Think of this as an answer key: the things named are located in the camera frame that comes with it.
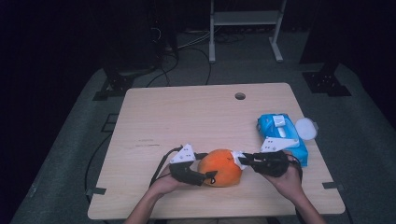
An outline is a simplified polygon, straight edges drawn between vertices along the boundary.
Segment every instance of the cable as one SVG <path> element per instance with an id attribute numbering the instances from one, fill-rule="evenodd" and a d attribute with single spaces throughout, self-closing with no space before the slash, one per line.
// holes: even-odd
<path id="1" fill-rule="evenodd" d="M 201 53 L 203 53 L 204 54 L 204 56 L 206 57 L 206 60 L 207 60 L 207 63 L 209 64 L 209 73 L 208 73 L 208 75 L 207 75 L 207 78 L 206 78 L 206 82 L 205 82 L 205 85 L 207 85 L 208 84 L 208 82 L 209 82 L 209 79 L 210 79 L 210 76 L 211 76 L 211 73 L 212 73 L 212 64 L 210 63 L 210 61 L 209 61 L 209 57 L 204 53 L 204 51 L 203 50 L 201 50 L 201 49 L 196 49 L 196 48 L 184 48 L 184 49 L 181 49 L 181 50 L 185 50 L 185 49 L 193 49 L 193 50 L 198 50 L 198 51 L 200 51 Z"/>
<path id="2" fill-rule="evenodd" d="M 153 40 L 154 43 L 158 44 L 157 41 L 159 41 L 159 40 L 161 39 L 161 36 L 162 36 L 161 30 L 158 29 L 158 28 L 155 28 L 155 27 L 151 28 L 151 30 L 156 30 L 156 31 L 158 31 L 157 40 Z"/>
<path id="3" fill-rule="evenodd" d="M 231 45 L 233 43 L 242 41 L 245 39 L 245 35 L 244 34 L 240 34 L 242 37 L 239 38 L 237 35 L 229 35 L 229 34 L 220 34 L 218 36 L 215 37 L 215 41 L 218 44 L 221 45 Z"/>
<path id="4" fill-rule="evenodd" d="M 88 162 L 87 165 L 87 169 L 85 170 L 85 175 L 84 175 L 84 189 L 85 192 L 87 192 L 88 190 L 88 172 L 90 171 L 90 167 L 91 167 L 91 163 L 93 161 L 93 158 L 95 157 L 96 153 L 99 151 L 99 149 L 102 147 L 102 145 L 105 143 L 105 141 L 112 135 L 113 133 L 109 134 L 100 144 L 99 146 L 96 148 L 96 150 L 93 152 L 93 154 L 91 155 L 90 161 Z M 85 197 L 87 198 L 88 203 L 91 203 L 91 199 L 88 195 L 85 195 Z"/>
<path id="5" fill-rule="evenodd" d="M 170 68 L 169 70 L 167 70 L 167 71 L 163 70 L 163 67 L 161 66 L 161 69 L 163 70 L 163 72 L 162 72 L 161 74 L 159 74 L 158 76 L 156 76 L 155 78 L 153 78 L 153 79 L 146 85 L 146 88 L 148 88 L 149 85 L 151 85 L 151 83 L 152 83 L 153 81 L 155 81 L 155 79 L 157 79 L 158 77 L 161 77 L 161 76 L 166 76 L 167 85 L 170 85 L 170 84 L 169 84 L 169 81 L 170 81 L 170 80 L 169 80 L 169 77 L 167 76 L 167 73 L 170 72 L 170 71 L 172 71 L 173 69 L 175 69 L 175 68 L 177 67 L 177 65 L 178 65 L 178 59 L 177 59 L 175 56 L 171 55 L 171 54 L 169 54 L 169 55 L 167 55 L 167 56 L 170 56 L 170 57 L 173 57 L 173 58 L 176 59 L 175 65 L 174 65 L 172 68 Z"/>
<path id="6" fill-rule="evenodd" d="M 162 178 L 163 176 L 160 176 L 157 178 L 158 174 L 160 173 L 161 169 L 163 168 L 163 165 L 166 162 L 166 159 L 172 152 L 180 151 L 183 148 L 183 146 L 180 147 L 175 147 L 168 151 L 164 156 L 163 159 L 160 161 L 160 164 L 158 164 L 157 170 L 155 171 L 154 175 L 151 178 L 151 181 L 149 182 L 149 185 L 151 186 L 157 179 Z"/>
<path id="7" fill-rule="evenodd" d="M 216 33 L 218 30 L 220 30 L 221 27 L 222 27 L 222 26 L 218 27 L 218 28 L 215 30 L 215 33 Z M 205 33 L 205 34 L 202 35 L 202 36 L 200 36 L 200 37 L 198 37 L 198 38 L 196 38 L 196 39 L 194 39 L 194 40 L 192 40 L 192 41 L 190 41 L 190 42 L 188 42 L 187 44 L 178 46 L 178 47 L 177 47 L 178 49 L 183 49 L 183 48 L 186 48 L 186 47 L 189 47 L 189 46 L 192 46 L 192 45 L 196 45 L 196 44 L 198 44 L 198 43 L 200 43 L 200 42 L 202 42 L 202 41 L 204 41 L 204 40 L 207 40 L 207 39 L 210 37 L 210 33 L 209 33 L 208 31 L 190 31 L 190 32 L 186 32 L 186 33 Z"/>
<path id="8" fill-rule="evenodd" d="M 162 176 L 158 177 L 158 178 L 157 178 L 155 181 L 157 181 L 158 179 L 161 179 L 161 178 L 163 178 L 163 177 L 166 177 L 167 175 L 170 175 L 170 173 L 169 173 L 169 174 L 162 175 Z"/>

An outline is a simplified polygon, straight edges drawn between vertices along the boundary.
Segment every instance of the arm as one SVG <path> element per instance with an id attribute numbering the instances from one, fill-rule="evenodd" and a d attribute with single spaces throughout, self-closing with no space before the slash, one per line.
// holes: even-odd
<path id="1" fill-rule="evenodd" d="M 186 185 L 187 184 L 180 183 L 170 176 L 169 166 L 166 166 L 160 174 L 160 177 L 149 187 L 148 191 L 146 191 L 145 195 L 140 199 L 124 224 L 146 224 L 155 203 L 163 195 L 174 191 L 180 186 Z"/>
<path id="2" fill-rule="evenodd" d="M 274 185 L 282 196 L 294 204 L 307 224 L 326 223 L 318 210 L 306 197 L 301 186 L 298 170 L 294 165 L 290 165 L 288 171 L 281 177 L 263 176 Z"/>

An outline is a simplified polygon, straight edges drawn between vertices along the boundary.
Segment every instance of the human hand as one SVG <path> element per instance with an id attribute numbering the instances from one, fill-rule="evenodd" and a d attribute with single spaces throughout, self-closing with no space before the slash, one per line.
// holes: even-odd
<path id="1" fill-rule="evenodd" d="M 157 180 L 151 185 L 149 190 L 160 194 L 161 197 L 164 194 L 170 193 L 177 189 L 178 187 L 182 186 L 188 186 L 189 184 L 182 183 L 177 181 L 171 176 L 170 170 L 169 170 L 169 164 L 163 168 L 163 171 L 160 173 L 160 176 L 157 178 Z"/>
<path id="2" fill-rule="evenodd" d="M 290 161 L 295 160 L 295 158 L 292 156 L 288 157 Z M 299 197 L 305 196 L 303 187 L 301 185 L 299 171 L 294 164 L 290 164 L 286 173 L 280 177 L 273 177 L 269 175 L 262 176 L 270 181 L 282 196 L 289 199 L 293 203 L 298 200 Z"/>

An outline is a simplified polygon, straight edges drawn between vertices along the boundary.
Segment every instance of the white shelf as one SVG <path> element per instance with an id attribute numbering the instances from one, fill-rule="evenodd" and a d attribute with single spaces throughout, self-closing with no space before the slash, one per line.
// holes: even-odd
<path id="1" fill-rule="evenodd" d="M 215 12 L 214 25 L 263 25 L 276 24 L 279 11 L 231 11 Z"/>

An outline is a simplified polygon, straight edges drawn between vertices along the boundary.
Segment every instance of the gray floor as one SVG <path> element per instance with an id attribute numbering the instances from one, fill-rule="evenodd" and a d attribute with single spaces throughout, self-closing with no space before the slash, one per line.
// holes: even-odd
<path id="1" fill-rule="evenodd" d="M 345 188 L 340 193 L 354 223 L 396 223 L 396 132 L 364 91 L 358 77 L 343 65 L 335 74 L 352 96 L 311 93 L 302 72 L 317 71 L 321 64 L 299 64 L 307 33 L 280 34 L 278 45 L 285 59 L 283 63 L 275 61 L 268 36 L 246 35 L 243 41 L 217 45 L 217 62 L 211 65 L 208 84 L 289 83 L 305 116 L 319 126 L 318 147 L 334 181 Z M 178 42 L 181 45 L 194 38 L 180 35 Z M 194 47 L 208 52 L 207 42 Z M 171 68 L 175 62 L 174 58 L 166 57 L 163 69 Z M 137 78 L 134 88 L 146 87 L 161 72 Z M 168 76 L 171 86 L 205 85 L 208 73 L 205 55 L 185 49 Z M 109 114 L 119 113 L 123 100 L 122 97 L 92 100 L 105 80 L 102 70 L 92 74 L 12 223 L 101 222 L 87 217 L 89 203 L 84 178 L 90 158 L 98 148 L 87 173 L 88 187 L 95 187 L 109 143 L 107 139 L 101 145 L 109 135 L 102 127 Z M 150 87 L 166 85 L 165 78 L 159 77 Z M 349 223 L 346 213 L 325 218 L 329 223 Z M 280 220 L 299 223 L 295 216 Z"/>

